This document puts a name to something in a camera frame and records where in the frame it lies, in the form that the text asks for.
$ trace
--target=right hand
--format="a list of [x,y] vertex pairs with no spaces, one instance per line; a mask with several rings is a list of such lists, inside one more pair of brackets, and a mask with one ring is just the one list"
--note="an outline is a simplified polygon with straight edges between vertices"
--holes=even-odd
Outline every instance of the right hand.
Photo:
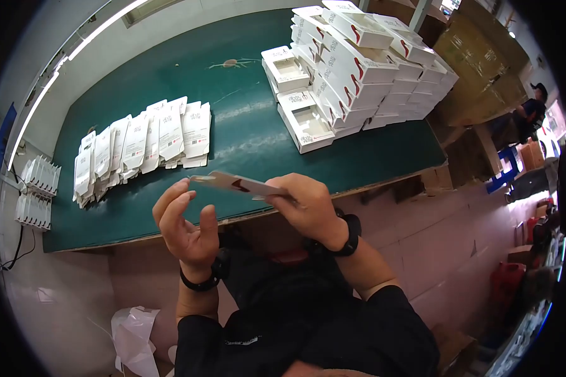
[[275,207],[300,234],[322,243],[333,252],[346,244],[348,226],[336,215],[327,186],[294,172],[271,178],[266,184],[286,189],[294,198],[295,202],[270,195],[266,203]]

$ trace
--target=fluorescent light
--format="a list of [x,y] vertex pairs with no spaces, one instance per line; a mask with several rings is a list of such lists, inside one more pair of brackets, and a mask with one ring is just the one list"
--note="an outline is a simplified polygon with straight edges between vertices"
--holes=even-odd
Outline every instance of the fluorescent light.
[[82,49],[84,47],[86,47],[86,45],[88,43],[90,43],[94,38],[97,37],[98,34],[101,34],[103,32],[103,30],[105,30],[107,27],[109,27],[109,25],[111,25],[113,22],[117,21],[118,19],[120,19],[121,17],[123,17],[126,13],[128,13],[129,11],[133,10],[136,7],[140,7],[142,4],[146,3],[148,0],[136,0],[135,2],[133,2],[132,4],[128,5],[126,8],[122,9],[121,11],[117,12],[115,15],[113,15],[110,19],[106,20],[103,25],[98,26],[98,28],[93,31],[88,38],[84,39],[82,41],[82,43],[80,43],[79,46],[77,46],[76,49],[74,49],[74,51],[69,55],[69,60],[73,60],[79,53],[80,51],[82,51]]
[[15,143],[15,145],[13,147],[13,153],[11,154],[11,159],[8,161],[8,170],[10,170],[11,167],[13,166],[13,160],[15,159],[15,155],[17,154],[17,148],[19,147],[19,143],[21,142],[21,138],[23,137],[23,132],[25,132],[27,125],[30,123],[31,116],[34,114],[34,112],[36,112],[36,109],[38,108],[40,101],[42,101],[42,98],[44,98],[44,96],[46,95],[46,92],[48,92],[48,89],[50,89],[50,87],[54,84],[57,77],[58,77],[58,72],[55,72],[53,77],[51,77],[51,79],[48,81],[48,83],[44,87],[44,89],[42,89],[42,91],[40,92],[40,95],[38,95],[38,99],[31,106],[31,110],[30,110],[29,114],[27,114],[27,118],[25,118],[25,122],[23,123],[23,127],[21,128],[21,131],[19,132],[19,136],[17,137],[17,142]]

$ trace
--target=left hand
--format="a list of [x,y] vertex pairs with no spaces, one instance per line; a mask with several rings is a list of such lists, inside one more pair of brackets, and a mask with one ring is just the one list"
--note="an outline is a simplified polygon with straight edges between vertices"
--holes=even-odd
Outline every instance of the left hand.
[[189,202],[197,196],[188,189],[189,178],[183,178],[168,188],[153,206],[155,223],[168,250],[181,261],[185,275],[187,271],[209,271],[219,252],[218,221],[213,205],[202,209],[199,228],[182,216]]

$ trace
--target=black wristband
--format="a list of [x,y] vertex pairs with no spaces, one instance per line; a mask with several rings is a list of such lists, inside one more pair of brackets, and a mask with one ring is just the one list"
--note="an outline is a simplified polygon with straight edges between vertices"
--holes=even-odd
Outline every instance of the black wristband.
[[210,277],[199,284],[195,284],[195,283],[191,283],[189,282],[189,280],[186,278],[185,274],[182,273],[182,268],[180,268],[180,279],[182,280],[182,283],[185,284],[185,286],[193,291],[196,292],[205,292],[205,291],[209,291],[210,289],[212,289],[213,287],[216,287],[218,285],[218,283],[220,282],[220,278],[218,276],[216,276],[216,273],[214,272],[214,268],[211,268],[212,270],[212,274],[210,275]]

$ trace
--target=blue stool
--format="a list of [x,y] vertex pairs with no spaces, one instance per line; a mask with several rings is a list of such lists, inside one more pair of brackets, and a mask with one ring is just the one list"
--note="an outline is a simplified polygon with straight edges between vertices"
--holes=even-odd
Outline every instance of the blue stool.
[[515,147],[507,147],[499,152],[498,155],[500,160],[507,158],[511,162],[511,170],[508,172],[501,172],[501,177],[492,178],[492,182],[486,185],[486,192],[489,194],[503,187],[505,183],[513,181],[513,179],[520,173],[518,170],[518,162],[515,159],[515,156],[518,155],[518,151]]

